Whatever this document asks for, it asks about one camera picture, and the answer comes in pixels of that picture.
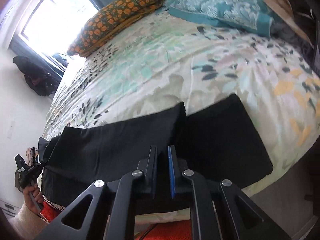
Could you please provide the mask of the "left forearm white sleeve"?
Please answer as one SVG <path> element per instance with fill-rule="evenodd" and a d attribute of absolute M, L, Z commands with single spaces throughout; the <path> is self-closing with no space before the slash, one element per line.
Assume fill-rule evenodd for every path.
<path fill-rule="evenodd" d="M 24 203 L 9 223 L 23 239 L 34 239 L 49 223 L 31 212 Z"/>

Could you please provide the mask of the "left hand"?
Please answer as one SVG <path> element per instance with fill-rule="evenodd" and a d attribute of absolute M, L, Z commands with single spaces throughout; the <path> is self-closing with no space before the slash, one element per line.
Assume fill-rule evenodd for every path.
<path fill-rule="evenodd" d="M 44 197 L 37 184 L 26 186 L 23 189 L 24 202 L 27 208 L 39 215 L 43 210 Z"/>

